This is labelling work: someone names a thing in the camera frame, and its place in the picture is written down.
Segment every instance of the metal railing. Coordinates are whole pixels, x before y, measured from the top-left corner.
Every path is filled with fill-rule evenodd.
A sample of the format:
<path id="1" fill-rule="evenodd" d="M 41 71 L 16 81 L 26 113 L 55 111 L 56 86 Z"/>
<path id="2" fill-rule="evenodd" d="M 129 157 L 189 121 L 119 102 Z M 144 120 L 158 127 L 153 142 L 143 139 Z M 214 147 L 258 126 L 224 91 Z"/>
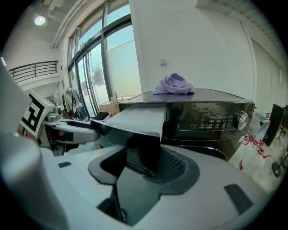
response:
<path id="1" fill-rule="evenodd" d="M 31 78 L 57 73 L 57 62 L 36 62 L 29 65 L 19 66 L 9 70 L 14 80 L 19 83 Z"/>

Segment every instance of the cardboard box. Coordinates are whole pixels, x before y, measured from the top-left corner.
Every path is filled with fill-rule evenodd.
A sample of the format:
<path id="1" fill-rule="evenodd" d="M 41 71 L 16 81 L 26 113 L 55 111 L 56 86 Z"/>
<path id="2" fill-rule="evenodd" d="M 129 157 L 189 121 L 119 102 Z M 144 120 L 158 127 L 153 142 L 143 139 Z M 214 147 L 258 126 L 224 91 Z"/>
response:
<path id="1" fill-rule="evenodd" d="M 114 116 L 119 113 L 119 106 L 112 102 L 105 102 L 99 106 L 99 112 L 107 112 Z"/>

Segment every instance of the control knob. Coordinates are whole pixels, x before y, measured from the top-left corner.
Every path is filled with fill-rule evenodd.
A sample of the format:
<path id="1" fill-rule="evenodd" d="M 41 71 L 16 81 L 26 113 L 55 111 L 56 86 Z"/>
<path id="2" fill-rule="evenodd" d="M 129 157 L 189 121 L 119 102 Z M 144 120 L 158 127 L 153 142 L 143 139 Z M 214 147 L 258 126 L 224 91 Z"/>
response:
<path id="1" fill-rule="evenodd" d="M 245 113 L 244 111 L 241 111 L 240 113 L 238 113 L 235 119 L 236 128 L 239 131 L 242 131 L 248 124 L 248 121 L 249 121 L 248 114 Z"/>

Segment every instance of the purple cloth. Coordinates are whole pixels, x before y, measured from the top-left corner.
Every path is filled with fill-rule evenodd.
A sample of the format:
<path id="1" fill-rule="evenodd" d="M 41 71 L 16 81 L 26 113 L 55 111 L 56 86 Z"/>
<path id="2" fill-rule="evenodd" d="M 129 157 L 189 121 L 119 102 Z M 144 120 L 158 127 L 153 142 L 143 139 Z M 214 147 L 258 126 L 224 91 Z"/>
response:
<path id="1" fill-rule="evenodd" d="M 156 89 L 153 90 L 153 94 L 188 94 L 194 93 L 194 86 L 181 77 L 178 74 L 171 74 L 169 77 L 165 77 L 161 80 Z"/>

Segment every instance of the machine lid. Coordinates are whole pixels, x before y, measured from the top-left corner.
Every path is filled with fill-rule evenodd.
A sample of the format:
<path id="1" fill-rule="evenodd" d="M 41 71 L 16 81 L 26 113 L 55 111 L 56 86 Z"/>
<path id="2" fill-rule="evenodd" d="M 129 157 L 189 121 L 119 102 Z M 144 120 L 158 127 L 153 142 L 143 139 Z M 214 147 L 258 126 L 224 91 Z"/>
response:
<path id="1" fill-rule="evenodd" d="M 134 103 L 173 103 L 173 102 L 236 102 L 236 103 L 254 103 L 251 100 L 235 96 L 233 94 L 213 90 L 196 88 L 192 94 L 156 94 L 152 91 L 143 93 L 139 96 L 120 102 L 119 104 Z"/>

